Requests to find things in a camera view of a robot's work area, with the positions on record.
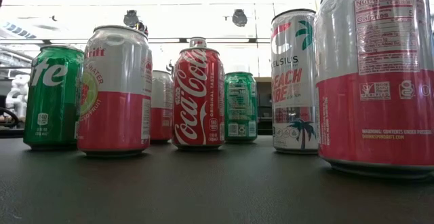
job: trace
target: can label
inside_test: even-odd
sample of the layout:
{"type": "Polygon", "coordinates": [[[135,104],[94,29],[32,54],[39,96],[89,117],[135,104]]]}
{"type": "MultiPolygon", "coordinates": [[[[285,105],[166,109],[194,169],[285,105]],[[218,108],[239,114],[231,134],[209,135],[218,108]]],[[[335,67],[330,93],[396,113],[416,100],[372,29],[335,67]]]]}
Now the can label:
{"type": "Polygon", "coordinates": [[[226,139],[252,139],[257,136],[256,82],[248,73],[232,73],[225,78],[226,139]]]}
{"type": "MultiPolygon", "coordinates": [[[[357,44],[357,54],[352,56],[355,65],[344,64],[351,56],[337,56],[335,61],[318,50],[329,57],[328,65],[342,67],[333,69],[320,60],[322,75],[316,94],[323,157],[434,164],[430,146],[434,141],[434,69],[426,2],[353,0],[350,13],[355,22],[350,28],[355,30],[357,44]]],[[[349,50],[345,45],[339,48],[349,50]]],[[[325,49],[333,49],[333,56],[345,52],[325,49]]]]}
{"type": "Polygon", "coordinates": [[[83,53],[44,48],[33,60],[24,142],[30,146],[76,143],[77,92],[83,53]]]}
{"type": "Polygon", "coordinates": [[[173,81],[169,73],[153,71],[151,139],[172,138],[173,81]]]}
{"type": "Polygon", "coordinates": [[[313,112],[313,14],[273,21],[271,33],[273,144],[280,149],[317,149],[313,112]]]}
{"type": "Polygon", "coordinates": [[[110,43],[91,39],[86,47],[79,124],[81,150],[123,151],[149,145],[151,51],[145,45],[124,40],[110,43]]]}
{"type": "Polygon", "coordinates": [[[175,145],[224,143],[224,70],[218,53],[193,48],[174,69],[175,145]]]}

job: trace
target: aluminum can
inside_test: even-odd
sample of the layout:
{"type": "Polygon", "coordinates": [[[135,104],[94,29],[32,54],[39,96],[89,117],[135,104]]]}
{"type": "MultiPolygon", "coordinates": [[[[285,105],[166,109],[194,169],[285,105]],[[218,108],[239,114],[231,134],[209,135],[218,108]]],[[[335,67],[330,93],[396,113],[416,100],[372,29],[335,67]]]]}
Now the aluminum can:
{"type": "Polygon", "coordinates": [[[315,11],[283,12],[272,20],[273,145],[282,153],[317,153],[313,101],[315,11]]]}
{"type": "Polygon", "coordinates": [[[315,21],[319,153],[338,170],[434,170],[428,0],[322,0],[315,21]]]}
{"type": "Polygon", "coordinates": [[[217,149],[224,143],[224,69],[210,48],[181,51],[174,68],[174,135],[179,149],[217,149]]]}
{"type": "Polygon", "coordinates": [[[190,48],[206,48],[206,40],[203,37],[191,37],[190,48]]]}
{"type": "Polygon", "coordinates": [[[256,81],[248,72],[224,76],[224,139],[226,142],[250,143],[258,137],[256,126],[258,101],[256,81]]]}
{"type": "Polygon", "coordinates": [[[149,146],[152,54],[144,33],[99,26],[85,49],[78,147],[124,156],[149,146]]]}
{"type": "Polygon", "coordinates": [[[84,53],[47,45],[32,61],[24,142],[32,149],[76,149],[84,53]]]}
{"type": "Polygon", "coordinates": [[[174,82],[167,71],[152,72],[151,143],[166,143],[172,138],[174,82]]]}

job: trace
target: sprite can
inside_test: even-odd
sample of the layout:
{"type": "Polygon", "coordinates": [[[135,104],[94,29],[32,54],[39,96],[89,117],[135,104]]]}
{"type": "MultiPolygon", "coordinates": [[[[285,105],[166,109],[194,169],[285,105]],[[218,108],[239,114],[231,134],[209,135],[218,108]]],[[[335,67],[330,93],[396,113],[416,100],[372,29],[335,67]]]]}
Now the sprite can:
{"type": "Polygon", "coordinates": [[[224,77],[224,133],[227,142],[249,143],[258,137],[256,81],[248,72],[224,77]]]}
{"type": "Polygon", "coordinates": [[[32,149],[77,147],[84,53],[47,45],[32,62],[24,142],[32,149]]]}

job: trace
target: ceiling light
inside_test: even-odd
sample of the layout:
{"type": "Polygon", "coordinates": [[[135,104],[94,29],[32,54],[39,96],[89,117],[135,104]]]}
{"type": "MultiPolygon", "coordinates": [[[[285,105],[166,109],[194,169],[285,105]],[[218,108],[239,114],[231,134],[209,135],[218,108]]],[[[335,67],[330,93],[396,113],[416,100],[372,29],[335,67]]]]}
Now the ceiling light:
{"type": "Polygon", "coordinates": [[[239,27],[244,27],[247,24],[247,16],[244,10],[235,10],[232,16],[232,22],[239,27]]]}

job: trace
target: black table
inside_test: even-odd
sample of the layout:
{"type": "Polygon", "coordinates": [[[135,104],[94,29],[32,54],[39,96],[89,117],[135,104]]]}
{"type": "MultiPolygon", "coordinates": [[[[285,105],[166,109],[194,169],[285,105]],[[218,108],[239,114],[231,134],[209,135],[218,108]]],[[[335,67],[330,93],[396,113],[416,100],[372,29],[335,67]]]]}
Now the black table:
{"type": "Polygon", "coordinates": [[[151,146],[95,160],[0,141],[0,223],[434,223],[434,183],[339,173],[317,156],[252,145],[151,146]]]}

